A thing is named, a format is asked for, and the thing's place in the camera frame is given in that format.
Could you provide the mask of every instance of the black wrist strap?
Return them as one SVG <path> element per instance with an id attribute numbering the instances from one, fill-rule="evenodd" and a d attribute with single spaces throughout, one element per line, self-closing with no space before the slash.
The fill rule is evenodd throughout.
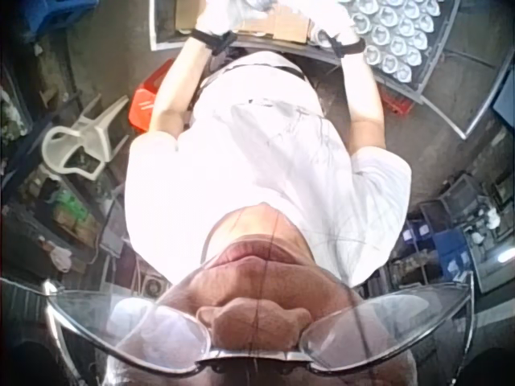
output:
<path id="1" fill-rule="evenodd" d="M 225 48 L 236 41 L 236 34 L 229 31 L 223 35 L 210 35 L 199 30 L 192 31 L 192 38 L 199 40 L 211 48 L 214 56 L 219 55 Z"/>
<path id="2" fill-rule="evenodd" d="M 367 47 L 365 40 L 360 38 L 354 44 L 343 45 L 335 38 L 329 38 L 329 42 L 332 45 L 332 49 L 335 52 L 336 56 L 339 58 L 343 58 L 346 55 L 359 54 L 365 50 Z"/>

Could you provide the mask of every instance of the glasses lens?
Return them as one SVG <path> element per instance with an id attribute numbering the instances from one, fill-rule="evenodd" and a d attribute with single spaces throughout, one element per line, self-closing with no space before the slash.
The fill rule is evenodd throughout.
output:
<path id="1" fill-rule="evenodd" d="M 313 323 L 301 351 L 327 370 L 372 362 L 416 341 L 450 318 L 468 299 L 465 285 L 432 285 L 370 299 Z"/>
<path id="2" fill-rule="evenodd" d="M 146 299 L 68 291 L 50 302 L 87 338 L 153 368 L 186 371 L 210 346 L 208 331 L 194 318 Z"/>

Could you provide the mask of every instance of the green object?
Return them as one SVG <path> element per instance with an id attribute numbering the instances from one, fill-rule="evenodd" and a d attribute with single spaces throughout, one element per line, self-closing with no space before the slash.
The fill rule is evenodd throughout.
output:
<path id="1" fill-rule="evenodd" d="M 88 217 L 88 210 L 82 203 L 68 190 L 63 189 L 57 201 L 63 205 L 79 221 L 84 221 Z"/>

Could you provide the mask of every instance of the concrete floor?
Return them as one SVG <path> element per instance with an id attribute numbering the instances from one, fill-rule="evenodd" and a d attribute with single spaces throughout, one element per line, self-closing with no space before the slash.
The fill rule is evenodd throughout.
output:
<path id="1" fill-rule="evenodd" d="M 447 49 L 477 56 L 499 66 L 513 41 L 513 8 L 509 2 L 482 2 L 474 11 L 458 13 Z M 84 103 L 97 93 L 105 105 L 135 87 L 173 51 L 150 51 L 148 1 L 102 0 L 99 7 L 68 30 L 72 70 Z M 308 67 L 318 64 L 308 61 Z M 487 94 L 496 70 L 461 57 L 443 55 L 426 88 L 426 96 L 458 125 L 465 127 Z M 347 127 L 342 76 L 334 72 L 319 86 L 328 117 L 345 138 Z M 491 113 L 463 142 L 426 106 L 415 105 L 407 117 L 386 115 L 388 148 L 402 156 L 413 169 L 412 207 L 435 196 L 449 176 L 466 169 L 501 125 Z M 513 159 L 507 146 L 506 160 Z"/>

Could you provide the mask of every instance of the blue crate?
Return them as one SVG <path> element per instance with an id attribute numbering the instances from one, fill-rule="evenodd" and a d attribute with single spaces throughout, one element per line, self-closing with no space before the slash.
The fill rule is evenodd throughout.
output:
<path id="1" fill-rule="evenodd" d="M 472 256 L 467 240 L 459 229 L 436 233 L 433 236 L 443 276 L 452 281 L 456 276 L 472 270 Z"/>
<path id="2" fill-rule="evenodd" d="M 22 0 L 22 13 L 29 27 L 28 39 L 73 24 L 99 0 Z"/>
<path id="3" fill-rule="evenodd" d="M 411 238 L 407 240 L 405 234 L 409 232 Z M 423 240 L 429 240 L 432 237 L 431 229 L 424 220 L 407 220 L 402 228 L 402 239 L 408 245 Z"/>

